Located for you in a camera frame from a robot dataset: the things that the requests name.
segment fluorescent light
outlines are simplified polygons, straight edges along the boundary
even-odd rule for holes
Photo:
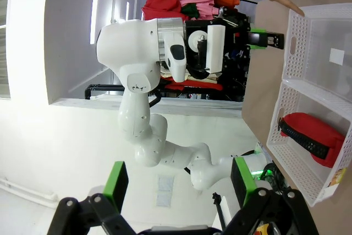
[[[128,15],[129,15],[129,12],[130,12],[130,2],[127,2],[126,3],[126,20],[128,20]]]
[[[95,43],[95,25],[97,20],[98,0],[92,1],[92,17],[90,20],[90,44]]]

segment storage crate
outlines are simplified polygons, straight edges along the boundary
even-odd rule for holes
[[[310,206],[330,197],[352,159],[352,4],[304,7],[303,18],[290,11],[283,81],[267,146]],[[305,112],[346,135],[333,168],[277,129],[278,119]]]

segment red pouch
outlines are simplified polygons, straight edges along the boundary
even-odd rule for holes
[[[330,125],[306,113],[292,113],[279,121],[281,136],[289,136],[313,159],[332,168],[340,153],[345,136]]]

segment white paper sticker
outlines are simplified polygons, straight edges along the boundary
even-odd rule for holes
[[[331,48],[329,61],[332,63],[342,65],[344,56],[345,56],[345,51]]]

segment tabletop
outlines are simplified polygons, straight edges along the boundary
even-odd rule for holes
[[[297,6],[332,3],[352,3],[352,0],[292,0]],[[255,28],[267,31],[287,32],[289,10],[269,0],[257,5]],[[273,47],[254,50],[251,54],[249,75],[244,98],[242,117],[258,140],[265,146],[270,123],[279,94],[284,63],[284,51]],[[292,187],[288,174],[273,157],[274,162]],[[352,163],[334,195],[310,208],[321,235],[350,234],[352,220]]]

